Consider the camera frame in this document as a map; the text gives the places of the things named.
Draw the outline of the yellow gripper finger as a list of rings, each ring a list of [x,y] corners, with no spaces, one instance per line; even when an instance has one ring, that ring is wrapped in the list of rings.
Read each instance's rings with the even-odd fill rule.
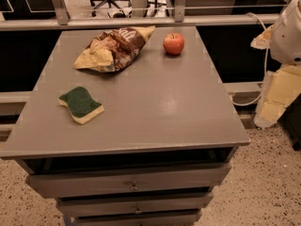
[[[275,73],[268,72],[256,107],[255,125],[260,128],[274,125],[300,94],[300,65],[282,65]]]
[[[269,49],[272,34],[272,26],[267,27],[259,36],[253,39],[250,46],[255,49]]]

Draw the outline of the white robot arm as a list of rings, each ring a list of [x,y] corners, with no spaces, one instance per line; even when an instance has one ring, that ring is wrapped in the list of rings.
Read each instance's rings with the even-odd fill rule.
[[[252,42],[256,49],[269,49],[281,66],[267,72],[256,107],[257,127],[274,125],[301,94],[301,0],[292,0],[277,20]]]

